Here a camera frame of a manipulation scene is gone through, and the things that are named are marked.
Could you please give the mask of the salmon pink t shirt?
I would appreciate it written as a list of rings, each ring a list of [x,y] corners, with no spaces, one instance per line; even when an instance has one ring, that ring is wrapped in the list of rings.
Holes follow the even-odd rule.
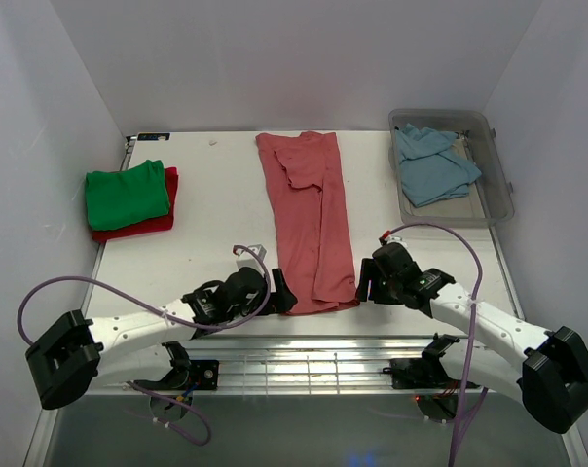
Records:
[[[337,135],[255,138],[274,213],[278,265],[298,303],[290,315],[359,305]]]

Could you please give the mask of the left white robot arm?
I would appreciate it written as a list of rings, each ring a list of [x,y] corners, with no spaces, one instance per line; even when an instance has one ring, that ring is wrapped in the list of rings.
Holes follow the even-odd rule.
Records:
[[[241,267],[155,311],[88,318],[63,313],[25,352],[45,410],[63,408],[89,389],[130,381],[151,391],[213,389],[215,366],[195,363],[186,341],[218,332],[247,316],[285,313],[298,300],[280,269],[268,285],[257,269]]]

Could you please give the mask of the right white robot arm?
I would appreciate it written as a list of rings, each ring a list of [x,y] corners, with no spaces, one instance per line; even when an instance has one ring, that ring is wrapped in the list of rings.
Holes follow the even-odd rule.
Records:
[[[533,325],[477,302],[440,269],[422,270],[399,242],[361,262],[356,297],[404,305],[472,334],[483,349],[471,354],[469,382],[518,401],[548,430],[563,434],[588,410],[588,349],[569,327]]]

